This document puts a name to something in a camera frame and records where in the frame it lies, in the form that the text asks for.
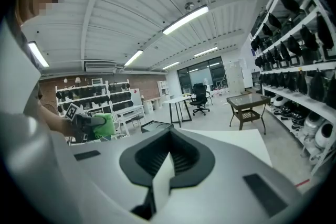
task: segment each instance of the black office chair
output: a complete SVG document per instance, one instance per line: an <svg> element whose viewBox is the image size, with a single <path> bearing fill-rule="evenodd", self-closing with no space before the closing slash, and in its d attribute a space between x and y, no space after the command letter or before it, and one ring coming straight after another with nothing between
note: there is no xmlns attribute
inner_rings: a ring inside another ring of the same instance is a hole
<svg viewBox="0 0 336 224"><path fill-rule="evenodd" d="M190 105L197 106L197 109L193 110L193 115L195 116L197 111L201 111L205 116L203 110L210 111L210 109L205 108L205 103L207 102L206 85L194 85L194 93L196 94L196 100L189 103Z"/></svg>

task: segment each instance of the brick wall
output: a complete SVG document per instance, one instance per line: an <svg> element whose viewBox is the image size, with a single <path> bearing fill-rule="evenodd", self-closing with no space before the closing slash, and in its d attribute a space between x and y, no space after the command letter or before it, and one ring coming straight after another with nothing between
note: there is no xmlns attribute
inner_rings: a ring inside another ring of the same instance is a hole
<svg viewBox="0 0 336 224"><path fill-rule="evenodd" d="M91 84L92 78L102 78L103 82L108 80L109 82L122 82L127 81L130 82L131 89L139 89L140 94L144 96L145 100L159 97L159 89L157 82L160 80L166 80L164 75L150 75L150 74L116 74L114 76L111 75L103 75L103 76L74 76L67 77L68 83L65 85L64 78L56 78L56 79L48 79L41 80L39 82L40 89L43 94L41 99L42 105L50 104L54 107L55 111L57 111L56 106L56 96L55 96L55 86L62 89L65 86L70 87L75 84L75 78L80 77L81 83L80 86L87 85L87 81Z"/></svg>

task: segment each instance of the white floor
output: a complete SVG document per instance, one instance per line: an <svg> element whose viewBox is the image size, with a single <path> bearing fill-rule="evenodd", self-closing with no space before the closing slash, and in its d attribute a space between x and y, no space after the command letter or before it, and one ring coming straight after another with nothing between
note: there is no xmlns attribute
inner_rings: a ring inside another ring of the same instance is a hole
<svg viewBox="0 0 336 224"><path fill-rule="evenodd" d="M195 107L188 105L192 121L183 122L181 128L204 131L239 130L239 121L235 117L232 120L232 126L229 127L232 110L230 105L226 102L227 97L228 96L213 97L213 105L211 105L211 102L206 105L206 107L210 109L210 112L206 112L205 116L201 112L197 112L195 116L193 116L192 110ZM173 121L177 121L175 105L172 107ZM187 119L187 111L185 108L182 108L182 103L181 109L183 118ZM256 107L254 110L262 113L263 106ZM306 179L310 179L309 182L298 187L301 192L305 192L315 184L321 182L328 173L331 165L326 163L311 177L310 172L312 166L308 161L308 153L306 153L306 157L300 156L302 151L301 143L268 111L265 110L263 118L266 126L266 135L263 135L264 127L261 120L244 123L243 130L259 130L266 144L273 167L284 174L295 185ZM169 123L170 114L168 104L164 105L158 111L154 111L153 114L146 115L146 122L151 120ZM134 128L132 123L128 123L127 126L131 134L136 134L140 131L140 127L136 126ZM178 123L175 123L174 126L176 129L180 128Z"/></svg>

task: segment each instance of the fluorescent light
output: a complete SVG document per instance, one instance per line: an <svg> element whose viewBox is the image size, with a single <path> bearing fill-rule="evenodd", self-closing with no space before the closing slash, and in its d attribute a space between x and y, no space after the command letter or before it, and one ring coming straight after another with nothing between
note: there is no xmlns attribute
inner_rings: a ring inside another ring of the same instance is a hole
<svg viewBox="0 0 336 224"><path fill-rule="evenodd" d="M216 66L216 65L218 65L219 64L219 62L217 62L217 63L213 63L212 65L209 65L209 66L206 66L206 67L213 67L213 66Z"/></svg>
<svg viewBox="0 0 336 224"><path fill-rule="evenodd" d="M143 53L143 50L138 50L138 51L135 53L135 55L133 55L133 56L131 57L131 59L129 59L129 60L127 61L127 63L125 63L125 66L130 65L131 62L133 62L134 60L136 60L136 58L139 57L139 55L140 55L141 53Z"/></svg>
<svg viewBox="0 0 336 224"><path fill-rule="evenodd" d="M173 24L169 25L166 29L162 30L165 35L168 35L172 31L178 29L180 26L190 22L192 19L195 19L198 16L201 16L204 13L207 13L209 8L207 6L202 6L197 8L196 10L188 13L187 15L183 16L182 18L178 19Z"/></svg>
<svg viewBox="0 0 336 224"><path fill-rule="evenodd" d="M36 59L41 63L41 65L43 67L49 67L47 61L43 58L41 52L37 48L36 43L35 42L29 42L28 46L29 46L30 50L32 51L32 53L34 54L34 56L36 57Z"/></svg>
<svg viewBox="0 0 336 224"><path fill-rule="evenodd" d="M180 62L172 63L171 65L166 66L166 67L164 67L164 68L162 68L162 69L165 70L165 69L167 69L167 68L169 68L169 67L176 66L176 65L178 65L179 63L180 63Z"/></svg>
<svg viewBox="0 0 336 224"><path fill-rule="evenodd" d="M212 48L212 49L210 49L210 50L205 50L205 51L202 51L202 52L200 52L200 53L198 53L198 54L195 54L194 56L197 57L197 56L200 56L200 55L202 55L202 54L206 54L207 52L210 52L210 51L213 51L213 50L216 50L216 49L218 49L218 48L215 47L215 48Z"/></svg>

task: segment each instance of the person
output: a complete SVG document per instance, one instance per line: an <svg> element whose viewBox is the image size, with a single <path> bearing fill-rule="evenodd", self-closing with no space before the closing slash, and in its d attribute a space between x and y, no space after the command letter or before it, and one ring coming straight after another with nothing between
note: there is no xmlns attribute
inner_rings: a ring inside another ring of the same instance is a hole
<svg viewBox="0 0 336 224"><path fill-rule="evenodd" d="M16 39L17 44L37 69L40 69L40 66L37 61L35 61L35 58L28 47L28 41L21 31L21 26L30 19L42 15L44 10L47 9L48 4L58 3L59 1L60 0L15 0L14 5L9 9L5 16L7 24L12 35ZM42 106L40 102L41 97L42 93L37 84L28 99L24 114L34 117L39 122L46 123L51 130L60 132L64 136L73 136L71 122L53 114Z"/></svg>

